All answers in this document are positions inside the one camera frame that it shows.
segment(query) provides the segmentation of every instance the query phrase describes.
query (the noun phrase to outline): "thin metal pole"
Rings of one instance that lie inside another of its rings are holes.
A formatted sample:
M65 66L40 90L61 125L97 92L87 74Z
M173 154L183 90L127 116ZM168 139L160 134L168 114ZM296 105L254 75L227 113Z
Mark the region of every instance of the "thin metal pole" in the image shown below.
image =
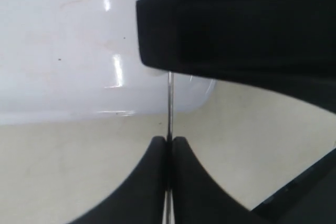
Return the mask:
M174 120L174 73L168 73L168 133L167 142L171 147L173 141L173 120ZM166 224L171 224L172 212L172 188L168 181L166 196Z

